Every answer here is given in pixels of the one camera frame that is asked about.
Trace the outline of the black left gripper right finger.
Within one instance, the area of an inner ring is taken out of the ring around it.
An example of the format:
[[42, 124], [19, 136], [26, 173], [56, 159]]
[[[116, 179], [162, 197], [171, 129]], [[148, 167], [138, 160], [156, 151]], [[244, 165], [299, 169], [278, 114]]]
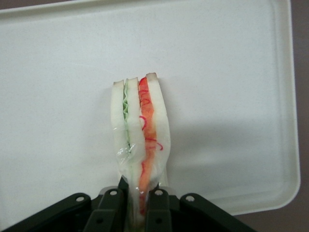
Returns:
[[196, 193], [181, 198], [163, 188], [149, 192], [146, 232], [253, 232], [223, 209]]

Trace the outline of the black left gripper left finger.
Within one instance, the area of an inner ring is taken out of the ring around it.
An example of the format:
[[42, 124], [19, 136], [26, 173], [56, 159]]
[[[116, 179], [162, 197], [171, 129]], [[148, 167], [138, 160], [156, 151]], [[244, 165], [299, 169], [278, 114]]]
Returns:
[[103, 188], [91, 199], [75, 193], [5, 229], [5, 232], [122, 232], [128, 183]]

